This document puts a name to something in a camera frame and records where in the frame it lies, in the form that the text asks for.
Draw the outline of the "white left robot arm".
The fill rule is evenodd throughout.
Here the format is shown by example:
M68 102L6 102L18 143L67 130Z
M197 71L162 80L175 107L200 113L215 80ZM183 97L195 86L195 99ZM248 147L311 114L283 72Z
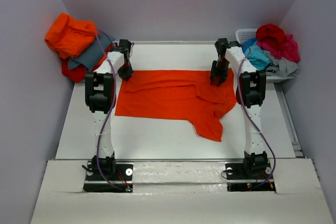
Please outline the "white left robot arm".
M95 155L88 164L88 172L111 179L117 165L111 140L111 112L117 101L117 77L130 80L134 71L130 57L134 43L121 39L112 48L107 62L85 76L85 103L93 117Z

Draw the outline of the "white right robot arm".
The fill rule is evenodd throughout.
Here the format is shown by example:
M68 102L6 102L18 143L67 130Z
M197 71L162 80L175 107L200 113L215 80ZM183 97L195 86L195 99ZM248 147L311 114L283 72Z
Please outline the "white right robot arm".
M268 167L265 136L261 130L261 106L266 96L266 73L257 70L243 53L237 41L219 38L215 42L218 58L212 63L211 84L221 86L228 81L229 67L237 73L236 100L244 114L246 143L241 163L231 163L228 179L253 179Z

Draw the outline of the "orange t shirt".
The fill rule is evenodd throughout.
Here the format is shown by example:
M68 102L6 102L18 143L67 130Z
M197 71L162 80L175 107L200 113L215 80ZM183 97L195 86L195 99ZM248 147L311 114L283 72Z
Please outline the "orange t shirt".
M137 118L189 121L196 133L221 142L221 123L236 104L234 73L219 87L202 70L138 70L123 81L115 114Z

